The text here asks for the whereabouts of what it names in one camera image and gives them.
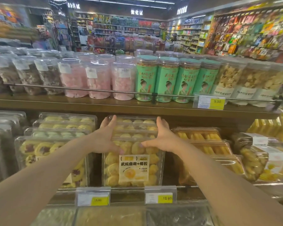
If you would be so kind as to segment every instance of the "yellow price tag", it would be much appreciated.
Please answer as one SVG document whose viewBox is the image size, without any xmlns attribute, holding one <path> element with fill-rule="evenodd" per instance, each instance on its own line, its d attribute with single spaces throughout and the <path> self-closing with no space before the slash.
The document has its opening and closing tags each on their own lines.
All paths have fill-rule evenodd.
<svg viewBox="0 0 283 226">
<path fill-rule="evenodd" d="M 209 109 L 223 110 L 225 99 L 211 98 Z"/>
<path fill-rule="evenodd" d="M 108 196 L 106 197 L 92 197 L 90 206 L 104 206 L 108 205 Z"/>
<path fill-rule="evenodd" d="M 159 204 L 173 203 L 173 195 L 159 195 L 158 196 Z"/>
</svg>

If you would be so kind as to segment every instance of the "forearm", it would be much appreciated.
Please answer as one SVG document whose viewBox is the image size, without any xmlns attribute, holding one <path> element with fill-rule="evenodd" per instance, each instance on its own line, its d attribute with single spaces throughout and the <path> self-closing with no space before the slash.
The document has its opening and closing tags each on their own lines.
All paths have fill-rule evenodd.
<svg viewBox="0 0 283 226">
<path fill-rule="evenodd" d="M 85 156 L 73 140 L 0 183 L 0 226 L 30 225 Z"/>
<path fill-rule="evenodd" d="M 224 225 L 283 226 L 283 206 L 189 143 L 178 156 Z"/>
</svg>

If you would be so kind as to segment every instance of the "hand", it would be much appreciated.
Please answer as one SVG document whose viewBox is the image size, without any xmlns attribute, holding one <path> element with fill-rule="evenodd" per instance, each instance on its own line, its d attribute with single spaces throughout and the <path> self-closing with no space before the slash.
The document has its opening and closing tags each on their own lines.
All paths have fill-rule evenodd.
<svg viewBox="0 0 283 226">
<path fill-rule="evenodd" d="M 109 122 L 106 117 L 100 126 L 100 128 L 89 135 L 72 140 L 75 148 L 83 148 L 86 150 L 86 154 L 94 153 L 106 153 L 115 152 L 123 155 L 124 151 L 116 146 L 112 141 L 112 132 L 117 123 L 117 116 L 114 115 Z"/>
<path fill-rule="evenodd" d="M 169 124 L 165 121 L 165 119 L 157 117 L 156 123 L 158 127 L 157 138 L 144 141 L 141 144 L 144 147 L 157 147 L 163 151 L 173 152 L 174 154 L 177 154 L 178 143 L 182 142 L 181 138 L 171 132 Z"/>
</svg>

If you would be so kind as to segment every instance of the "price tag holder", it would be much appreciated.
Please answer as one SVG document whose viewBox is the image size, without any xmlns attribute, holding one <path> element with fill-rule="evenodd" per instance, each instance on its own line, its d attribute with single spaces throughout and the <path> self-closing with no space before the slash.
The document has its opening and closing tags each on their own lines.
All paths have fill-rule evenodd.
<svg viewBox="0 0 283 226">
<path fill-rule="evenodd" d="M 194 108 L 205 108 L 214 110 L 223 110 L 225 105 L 225 97 L 215 97 L 199 95 L 199 99 L 194 98 Z"/>
<path fill-rule="evenodd" d="M 172 204 L 177 202 L 176 186 L 145 186 L 145 204 Z"/>
<path fill-rule="evenodd" d="M 75 205 L 105 206 L 110 205 L 111 187 L 78 187 L 75 193 Z"/>
</svg>

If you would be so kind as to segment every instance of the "finger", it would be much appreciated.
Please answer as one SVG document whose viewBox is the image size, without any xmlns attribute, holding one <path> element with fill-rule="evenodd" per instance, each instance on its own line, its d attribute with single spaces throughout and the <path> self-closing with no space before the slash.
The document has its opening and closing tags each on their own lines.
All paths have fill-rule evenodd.
<svg viewBox="0 0 283 226">
<path fill-rule="evenodd" d="M 157 139 L 146 140 L 144 142 L 141 142 L 140 144 L 141 144 L 140 147 L 157 147 L 158 141 Z"/>
<path fill-rule="evenodd" d="M 102 121 L 102 123 L 101 123 L 100 128 L 104 128 L 104 127 L 106 127 L 108 124 L 109 124 L 108 117 L 105 117 L 105 119 L 103 119 L 103 121 Z"/>
<path fill-rule="evenodd" d="M 170 129 L 169 124 L 165 119 L 162 119 L 162 123 L 166 128 Z"/>
<path fill-rule="evenodd" d="M 114 128 L 114 126 L 117 124 L 117 116 L 113 115 L 113 118 L 111 119 L 110 123 L 108 124 L 108 127 Z"/>
<path fill-rule="evenodd" d="M 109 144 L 109 151 L 123 155 L 125 152 L 120 146 L 115 145 L 113 142 Z"/>
</svg>

